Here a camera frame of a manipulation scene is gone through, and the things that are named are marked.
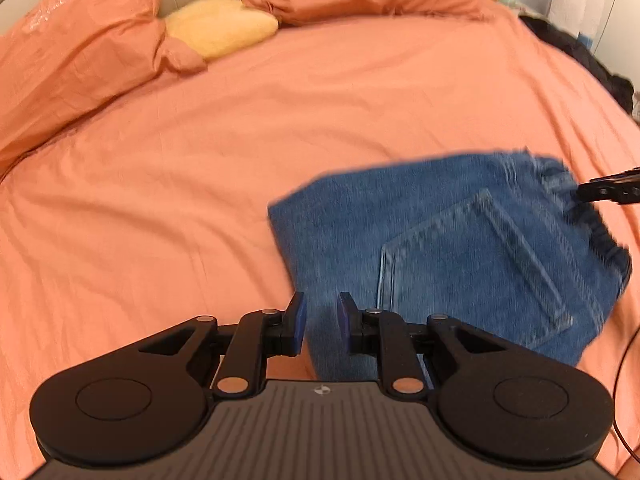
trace bed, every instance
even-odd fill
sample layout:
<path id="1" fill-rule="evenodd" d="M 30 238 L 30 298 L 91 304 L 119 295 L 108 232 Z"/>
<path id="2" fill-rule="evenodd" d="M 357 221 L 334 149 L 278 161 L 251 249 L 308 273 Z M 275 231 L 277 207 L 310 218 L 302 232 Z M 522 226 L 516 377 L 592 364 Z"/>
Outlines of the bed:
<path id="1" fill-rule="evenodd" d="M 38 1 L 1 0 L 0 32 Z M 0 478 L 43 462 L 28 409 L 49 376 L 199 314 L 225 324 L 283 308 L 292 286 L 267 205 L 320 174 L 524 148 L 583 181 L 640 166 L 637 125 L 585 69 L 509 9 L 481 10 L 490 19 L 408 12 L 281 27 L 208 65 L 181 50 L 21 149 L 0 183 Z M 172 63 L 184 70 L 162 69 Z M 640 261 L 640 208 L 598 208 Z M 633 276 L 580 361 L 609 391 L 639 301 Z M 635 346 L 616 398 L 633 448 L 639 360 Z M 314 372 L 303 353 L 269 374 Z M 599 462 L 623 478 L 628 459 L 610 434 Z"/>

